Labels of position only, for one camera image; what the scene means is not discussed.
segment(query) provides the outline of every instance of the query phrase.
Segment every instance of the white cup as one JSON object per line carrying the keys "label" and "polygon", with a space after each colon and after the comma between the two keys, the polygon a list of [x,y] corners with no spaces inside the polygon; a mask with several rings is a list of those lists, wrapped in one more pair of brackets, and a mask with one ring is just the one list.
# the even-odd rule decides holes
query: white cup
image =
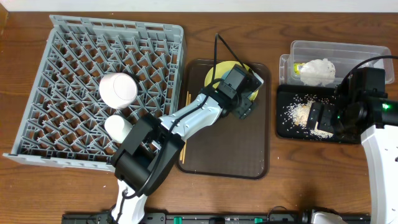
{"label": "white cup", "polygon": [[99,83],[99,94],[108,106],[125,109],[137,97],[137,84],[125,73],[107,74]]}
{"label": "white cup", "polygon": [[119,115],[112,115],[106,119],[104,127],[114,141],[122,143],[132,129],[132,124]]}

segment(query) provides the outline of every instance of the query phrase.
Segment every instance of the dark brown tray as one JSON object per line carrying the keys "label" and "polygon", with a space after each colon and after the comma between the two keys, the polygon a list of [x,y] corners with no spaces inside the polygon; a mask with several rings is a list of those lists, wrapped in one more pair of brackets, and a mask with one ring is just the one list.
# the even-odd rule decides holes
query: dark brown tray
{"label": "dark brown tray", "polygon": [[[271,75],[261,64],[249,66],[264,79],[255,99],[257,108],[244,120],[230,114],[198,131],[187,141],[185,161],[177,167],[186,173],[260,179],[269,170],[269,133],[271,109]],[[187,91],[192,101],[203,88],[212,60],[189,63],[182,89],[180,108],[185,106]]]}

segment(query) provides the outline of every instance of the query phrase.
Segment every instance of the brown wooden surface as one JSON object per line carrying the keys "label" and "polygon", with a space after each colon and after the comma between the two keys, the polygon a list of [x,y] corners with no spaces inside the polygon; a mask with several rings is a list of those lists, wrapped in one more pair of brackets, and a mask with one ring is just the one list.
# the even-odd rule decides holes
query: brown wooden surface
{"label": "brown wooden surface", "polygon": [[[309,13],[57,13],[178,24],[187,62],[212,58],[215,32],[242,60],[272,73],[272,117],[279,57],[293,40],[384,45],[398,54],[398,14]],[[0,152],[10,152],[52,28],[47,12],[12,12],[1,37]],[[232,59],[220,46],[218,58]],[[387,86],[398,100],[398,82]],[[184,174],[175,167],[148,198],[147,208],[178,213],[266,213],[275,205],[312,205],[339,212],[371,210],[368,168],[361,146],[279,139],[271,122],[271,169],[262,180]],[[65,212],[97,212],[116,202],[112,173],[24,166],[0,157],[0,223],[60,223]]]}

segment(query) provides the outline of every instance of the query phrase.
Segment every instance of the gray dish rack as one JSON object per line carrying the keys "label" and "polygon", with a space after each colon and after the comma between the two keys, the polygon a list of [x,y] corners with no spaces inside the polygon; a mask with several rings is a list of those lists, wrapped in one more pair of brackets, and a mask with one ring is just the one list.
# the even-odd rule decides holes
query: gray dish rack
{"label": "gray dish rack", "polygon": [[[51,30],[11,153],[21,164],[114,171],[118,148],[104,129],[118,114],[132,124],[142,115],[177,110],[184,71],[180,26],[146,22],[50,16]],[[107,73],[123,72],[139,94],[126,109],[101,99]],[[144,145],[148,150],[155,150]]]}

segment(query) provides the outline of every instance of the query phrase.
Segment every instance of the yellow plate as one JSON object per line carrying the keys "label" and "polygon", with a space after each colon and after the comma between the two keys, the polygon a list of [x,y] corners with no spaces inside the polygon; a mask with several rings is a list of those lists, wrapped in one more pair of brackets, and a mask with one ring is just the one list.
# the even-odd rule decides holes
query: yellow plate
{"label": "yellow plate", "polygon": [[[221,78],[226,72],[230,71],[234,65],[240,65],[239,62],[234,62],[234,61],[226,61],[226,62],[221,62],[216,65],[216,75],[214,79],[216,78]],[[246,70],[249,70],[250,68],[244,64],[244,67]],[[209,85],[211,82],[211,77],[213,76],[213,68],[210,69],[210,71],[207,73],[206,78],[205,78],[205,86]],[[213,85],[213,88],[217,88],[218,83],[215,83]],[[249,100],[253,101],[256,99],[256,96],[258,94],[258,91],[255,91],[252,93],[252,95],[249,97]]]}

